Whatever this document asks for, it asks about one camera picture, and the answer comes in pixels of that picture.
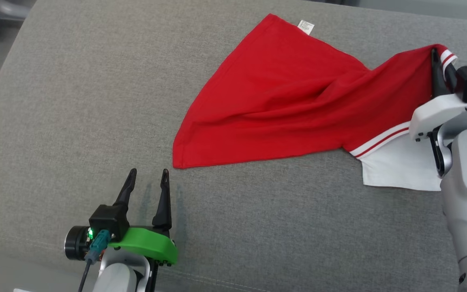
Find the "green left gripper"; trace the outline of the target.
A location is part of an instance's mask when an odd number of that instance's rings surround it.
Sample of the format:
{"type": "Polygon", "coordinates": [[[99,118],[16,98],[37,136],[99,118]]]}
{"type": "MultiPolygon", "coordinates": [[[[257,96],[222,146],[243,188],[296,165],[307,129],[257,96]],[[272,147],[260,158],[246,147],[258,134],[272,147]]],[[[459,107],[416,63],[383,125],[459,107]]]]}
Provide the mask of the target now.
{"type": "MultiPolygon", "coordinates": [[[[114,206],[129,205],[136,179],[137,169],[132,168],[114,202],[114,206]]],[[[157,232],[170,232],[172,227],[170,175],[167,169],[163,170],[161,177],[161,195],[157,212],[152,219],[152,227],[157,232]]],[[[70,260],[85,261],[85,255],[89,251],[90,244],[96,235],[97,233],[91,227],[73,227],[67,233],[64,243],[66,257],[70,260]]],[[[178,249],[174,242],[165,235],[145,228],[129,228],[120,242],[110,241],[98,261],[101,260],[107,250],[111,251],[114,248],[120,248],[121,250],[152,259],[160,264],[174,265],[178,261],[178,249]]]]}

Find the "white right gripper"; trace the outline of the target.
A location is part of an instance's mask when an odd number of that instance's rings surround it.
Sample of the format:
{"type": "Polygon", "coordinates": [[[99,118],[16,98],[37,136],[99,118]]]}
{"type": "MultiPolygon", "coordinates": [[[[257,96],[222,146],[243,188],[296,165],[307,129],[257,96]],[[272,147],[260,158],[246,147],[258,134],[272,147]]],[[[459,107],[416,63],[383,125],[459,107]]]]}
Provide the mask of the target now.
{"type": "Polygon", "coordinates": [[[455,93],[456,69],[453,62],[443,65],[436,48],[431,50],[431,100],[417,107],[409,125],[411,140],[423,139],[428,132],[467,111],[467,103],[455,93]]]}

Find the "red shirt white sleeves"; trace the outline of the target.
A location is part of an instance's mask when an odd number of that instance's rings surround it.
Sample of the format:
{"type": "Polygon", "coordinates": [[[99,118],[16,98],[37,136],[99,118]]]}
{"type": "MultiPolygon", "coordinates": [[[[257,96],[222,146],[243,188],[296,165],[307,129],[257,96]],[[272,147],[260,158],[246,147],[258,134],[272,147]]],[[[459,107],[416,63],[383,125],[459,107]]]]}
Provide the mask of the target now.
{"type": "Polygon", "coordinates": [[[439,191],[429,141],[409,138],[432,94],[431,53],[400,52],[375,69],[267,15],[223,61],[189,108],[174,168],[300,157],[343,148],[365,185],[439,191]]]}

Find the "grey rounded furniture piece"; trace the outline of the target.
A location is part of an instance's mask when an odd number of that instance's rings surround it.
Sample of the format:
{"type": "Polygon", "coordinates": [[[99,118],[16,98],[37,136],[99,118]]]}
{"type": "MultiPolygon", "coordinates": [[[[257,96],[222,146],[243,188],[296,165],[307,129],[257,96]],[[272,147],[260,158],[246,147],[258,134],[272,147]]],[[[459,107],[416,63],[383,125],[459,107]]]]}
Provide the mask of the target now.
{"type": "Polygon", "coordinates": [[[0,0],[0,19],[24,21],[37,0],[0,0]]]}

